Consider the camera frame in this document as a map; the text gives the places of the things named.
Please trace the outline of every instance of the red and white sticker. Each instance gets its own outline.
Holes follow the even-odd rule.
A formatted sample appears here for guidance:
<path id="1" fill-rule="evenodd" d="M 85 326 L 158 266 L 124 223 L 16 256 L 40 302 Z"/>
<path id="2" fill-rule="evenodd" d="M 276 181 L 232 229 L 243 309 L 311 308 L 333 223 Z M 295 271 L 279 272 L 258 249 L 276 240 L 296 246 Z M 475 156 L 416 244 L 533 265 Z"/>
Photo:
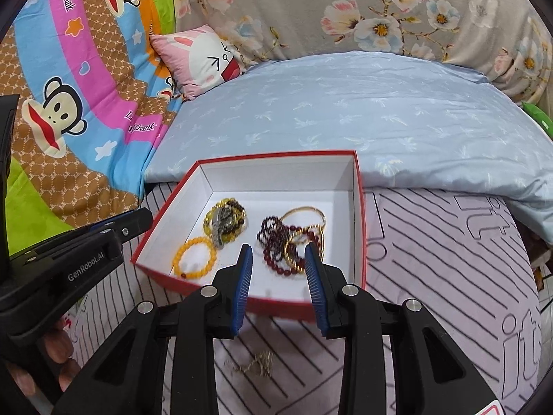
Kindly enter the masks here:
<path id="1" fill-rule="evenodd" d="M 495 400 L 488 404 L 485 408 L 483 408 L 480 412 L 478 412 L 476 415 L 505 415 L 503 408 L 501 407 L 501 404 L 498 400 Z"/>

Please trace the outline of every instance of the green object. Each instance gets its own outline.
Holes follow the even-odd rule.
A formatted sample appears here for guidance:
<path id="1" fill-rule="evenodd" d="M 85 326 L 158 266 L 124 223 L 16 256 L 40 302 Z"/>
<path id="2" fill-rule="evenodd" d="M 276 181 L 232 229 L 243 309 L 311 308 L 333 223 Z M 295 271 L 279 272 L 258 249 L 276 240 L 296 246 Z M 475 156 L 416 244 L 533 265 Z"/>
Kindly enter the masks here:
<path id="1" fill-rule="evenodd" d="M 54 215 L 20 164 L 12 158 L 6 196 L 9 254 L 71 229 Z"/>
<path id="2" fill-rule="evenodd" d="M 547 133 L 549 138 L 553 140 L 553 121 L 549 116 L 535 104 L 522 103 L 522 109 L 524 109 L 524 112 L 531 116 Z"/>

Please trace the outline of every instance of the orange beaded bracelet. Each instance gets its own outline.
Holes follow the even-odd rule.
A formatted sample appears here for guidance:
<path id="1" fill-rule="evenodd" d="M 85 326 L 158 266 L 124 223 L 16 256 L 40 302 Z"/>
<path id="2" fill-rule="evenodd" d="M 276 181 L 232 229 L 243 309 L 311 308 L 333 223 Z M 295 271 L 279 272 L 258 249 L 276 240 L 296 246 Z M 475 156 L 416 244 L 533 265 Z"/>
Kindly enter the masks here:
<path id="1" fill-rule="evenodd" d="M 191 273 L 182 273 L 179 265 L 180 260 L 182 259 L 182 255 L 186 252 L 187 249 L 189 249 L 193 245 L 197 245 L 198 243 L 204 243 L 209 248 L 209 260 L 207 261 L 207 265 L 199 271 L 192 271 Z M 211 269 L 215 265 L 216 258 L 217 258 L 217 251 L 215 250 L 215 246 L 213 245 L 213 242 L 211 241 L 211 239 L 208 237 L 195 237 L 186 241 L 184 245 L 182 245 L 179 248 L 179 250 L 175 254 L 175 257 L 173 258 L 172 266 L 173 266 L 173 270 L 175 270 L 175 274 L 177 276 L 180 276 L 182 279 L 198 279 L 203 276 L 206 276 L 206 274 L 211 271 Z"/>

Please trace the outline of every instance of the floral fabric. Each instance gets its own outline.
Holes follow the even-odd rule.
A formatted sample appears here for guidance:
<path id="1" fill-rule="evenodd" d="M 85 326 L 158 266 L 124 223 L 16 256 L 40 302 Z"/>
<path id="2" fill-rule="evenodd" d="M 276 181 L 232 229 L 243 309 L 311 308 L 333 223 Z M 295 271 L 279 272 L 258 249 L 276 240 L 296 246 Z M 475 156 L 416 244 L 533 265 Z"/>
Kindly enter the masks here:
<path id="1" fill-rule="evenodd" d="M 208 23 L 245 67 L 354 49 L 483 72 L 514 101 L 537 102 L 551 35 L 528 0 L 174 0 L 177 30 Z"/>

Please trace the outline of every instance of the box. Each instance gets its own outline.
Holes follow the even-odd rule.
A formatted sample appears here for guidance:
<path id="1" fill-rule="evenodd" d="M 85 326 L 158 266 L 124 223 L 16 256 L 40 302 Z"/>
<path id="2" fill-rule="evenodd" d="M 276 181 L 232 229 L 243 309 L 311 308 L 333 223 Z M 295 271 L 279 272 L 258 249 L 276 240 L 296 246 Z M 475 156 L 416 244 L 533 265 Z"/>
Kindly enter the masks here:
<path id="1" fill-rule="evenodd" d="M 189 238 L 205 236 L 206 213 L 223 198 L 234 197 L 247 214 L 245 229 L 217 251 L 214 268 L 203 278 L 175 276 L 172 260 Z M 346 280 L 365 286 L 367 267 L 364 198 L 355 151 L 308 151 L 207 159 L 196 162 L 160 209 L 140 241 L 132 262 L 163 287 L 190 294 L 210 284 L 219 268 L 234 265 L 242 244 L 253 249 L 249 312 L 313 320 L 305 274 L 278 275 L 263 259 L 257 233 L 265 217 L 283 216 L 299 206 L 314 206 L 326 217 L 323 262 L 339 267 Z M 316 212 L 300 211 L 285 224 L 320 223 Z M 298 246 L 303 256 L 305 246 Z M 200 270 L 208 249 L 195 245 L 185 252 L 181 271 Z"/>

